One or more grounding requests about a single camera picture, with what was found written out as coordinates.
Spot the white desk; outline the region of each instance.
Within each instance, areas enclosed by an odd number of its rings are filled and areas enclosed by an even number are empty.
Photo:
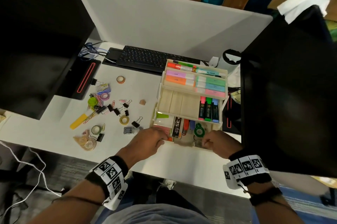
[[[124,46],[104,42],[100,47],[122,49]],[[126,78],[124,84],[116,82],[117,76],[120,75]],[[120,104],[119,99],[132,99],[128,108],[130,125],[132,121],[142,116],[140,125],[144,128],[149,127],[157,102],[160,76],[101,65],[95,78],[111,86],[112,92],[107,103],[115,100],[117,106]],[[54,96],[41,120],[12,113],[6,122],[0,124],[0,139],[93,162],[100,162],[105,157],[114,155],[121,147],[128,144],[133,135],[123,134],[124,126],[119,123],[119,117],[113,112],[95,116],[87,124],[82,124],[75,130],[69,128],[70,124],[86,111],[87,99],[94,91],[95,86],[91,86],[83,101]],[[141,99],[146,100],[145,106],[139,104]],[[73,136],[81,135],[85,129],[103,123],[105,123],[105,136],[93,151],[84,151],[74,141]],[[241,141],[240,136],[232,136]],[[132,170],[248,198],[249,195],[244,194],[242,190],[231,190],[227,187],[222,171],[222,165],[227,162],[229,160],[222,159],[207,150],[166,142],[159,148],[157,154],[137,163]]]

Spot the floor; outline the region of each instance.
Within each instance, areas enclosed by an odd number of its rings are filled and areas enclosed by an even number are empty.
[[[41,157],[47,164],[45,174],[48,187],[53,190],[61,190],[65,186],[73,187],[95,166],[93,162],[49,152],[42,152]],[[27,183],[35,185],[37,177],[38,172],[31,171]],[[177,183],[174,189],[198,207],[215,224],[251,223],[251,205],[246,198],[210,191],[183,183]],[[27,194],[25,191],[18,191],[18,193],[21,197]],[[21,217],[16,224],[27,223],[29,219],[50,205],[51,200],[54,198],[56,196],[50,192],[37,191],[32,193],[26,201],[28,208],[21,210]],[[11,223],[18,218],[19,212],[19,207],[13,209]]]

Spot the desk organizer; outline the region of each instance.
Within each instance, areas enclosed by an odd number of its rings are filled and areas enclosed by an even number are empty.
[[[211,75],[206,75],[203,73],[196,73],[190,71],[179,70],[175,68],[168,67],[168,63],[172,63],[173,60],[167,60],[166,68],[163,71],[161,82],[158,90],[158,103],[155,108],[154,114],[154,123],[156,124],[157,115],[169,115],[170,120],[173,117],[182,118],[182,122],[184,119],[195,121],[195,123],[200,123],[204,128],[205,132],[210,132],[211,130],[221,130],[222,128],[222,110],[224,106],[224,101],[228,99],[228,80],[227,80],[227,71],[218,68],[212,68],[208,66],[196,65],[191,63],[185,63],[195,66],[196,68],[213,71],[217,73],[221,73],[221,77],[215,77]],[[170,74],[172,72],[176,73],[184,73],[186,75],[181,76],[180,78],[176,77],[177,80],[183,81],[183,84],[172,82],[172,77]],[[212,79],[216,79],[220,82],[222,86],[217,87],[217,89],[221,89],[223,92],[218,92],[214,90],[205,90],[204,88],[198,88],[198,81],[209,81]],[[213,120],[199,120],[199,109],[200,109],[200,97],[205,96],[218,100],[218,117],[219,122],[213,122]],[[201,147],[201,139],[200,137],[196,137],[192,130],[189,131],[186,135],[183,135],[181,138],[173,137],[172,141],[174,143],[178,143],[181,145],[188,146],[197,146]]]

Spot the computer monitor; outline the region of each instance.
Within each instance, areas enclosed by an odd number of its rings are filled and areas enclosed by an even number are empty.
[[[94,28],[81,0],[0,0],[0,108],[40,119]]]
[[[242,53],[242,142],[271,170],[337,177],[337,51],[317,6]]]

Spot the keyboard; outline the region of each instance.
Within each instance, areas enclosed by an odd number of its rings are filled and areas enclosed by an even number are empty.
[[[116,64],[162,73],[165,69],[167,59],[200,64],[199,59],[177,56],[164,52],[158,52],[140,47],[125,46],[122,54],[116,60]]]

